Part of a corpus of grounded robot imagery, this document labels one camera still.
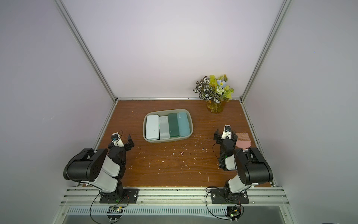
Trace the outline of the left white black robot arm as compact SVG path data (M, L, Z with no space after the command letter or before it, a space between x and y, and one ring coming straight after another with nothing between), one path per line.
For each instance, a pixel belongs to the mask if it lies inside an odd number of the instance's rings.
M111 140L107 148L85 148L71 158L64 168L64 179L94 186L101 197L108 200L122 199L125 194L121 179L126 170L126 154L135 144L130 135L123 143L119 132L112 134Z

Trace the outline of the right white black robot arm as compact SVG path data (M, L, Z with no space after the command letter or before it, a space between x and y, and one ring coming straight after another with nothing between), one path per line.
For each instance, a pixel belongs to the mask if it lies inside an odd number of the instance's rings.
M272 169L260 150L251 146L248 133L235 133L230 125L226 125L223 133L215 131L213 139L220 146L219 168L236 172L223 188L227 200L233 200L251 187L272 181Z

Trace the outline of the teal blue pencil case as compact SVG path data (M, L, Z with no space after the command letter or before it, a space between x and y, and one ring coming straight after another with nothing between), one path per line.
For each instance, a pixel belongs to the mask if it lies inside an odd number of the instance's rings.
M177 121L179 127L180 137L188 136L190 131L189 120L186 112L177 113Z

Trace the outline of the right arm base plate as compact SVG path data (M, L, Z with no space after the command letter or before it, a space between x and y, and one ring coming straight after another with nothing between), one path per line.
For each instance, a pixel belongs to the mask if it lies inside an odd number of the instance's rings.
M225 189L210 189L210 198L213 204L249 204L247 191L241 193L229 193Z

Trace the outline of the dark green pencil case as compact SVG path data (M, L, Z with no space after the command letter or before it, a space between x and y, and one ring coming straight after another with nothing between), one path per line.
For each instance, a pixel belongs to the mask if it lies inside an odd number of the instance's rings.
M168 114L169 134L170 138L176 138L180 136L179 124L176 113Z

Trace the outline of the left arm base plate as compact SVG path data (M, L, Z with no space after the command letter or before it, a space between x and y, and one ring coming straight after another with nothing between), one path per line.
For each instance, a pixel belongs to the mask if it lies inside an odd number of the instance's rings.
M116 190L112 193L100 193L100 203L136 203L139 196L139 189L126 188Z

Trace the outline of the grey-green plastic storage box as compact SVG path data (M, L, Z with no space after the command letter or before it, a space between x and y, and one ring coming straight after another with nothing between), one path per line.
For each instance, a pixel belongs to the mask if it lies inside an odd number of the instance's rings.
M190 131L191 131L191 133L188 136L186 136L186 137L180 137L179 136L179 137L170 138L170 139L167 139L167 140L161 140L159 138L158 140L150 141L150 140L146 139L146 137L145 137L145 126L146 126L146 117L148 115L157 114L160 117L160 116L168 116L168 114L170 114L170 113L176 113L177 114L179 112L186 112L187 113L188 120L189 120ZM185 140L185 139L188 139L192 134L193 134L193 121L192 121L192 117L191 117L190 112L188 110L186 110L186 109L174 109L174 110L156 111L156 112L148 113L144 118L144 122L143 122L143 138L149 143L163 143L163 142L172 142L172 141Z

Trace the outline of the translucent white pencil case front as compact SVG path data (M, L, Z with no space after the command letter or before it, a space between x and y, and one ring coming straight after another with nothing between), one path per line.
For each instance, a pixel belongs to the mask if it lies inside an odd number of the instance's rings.
M159 117L159 138L161 140L170 139L168 116Z

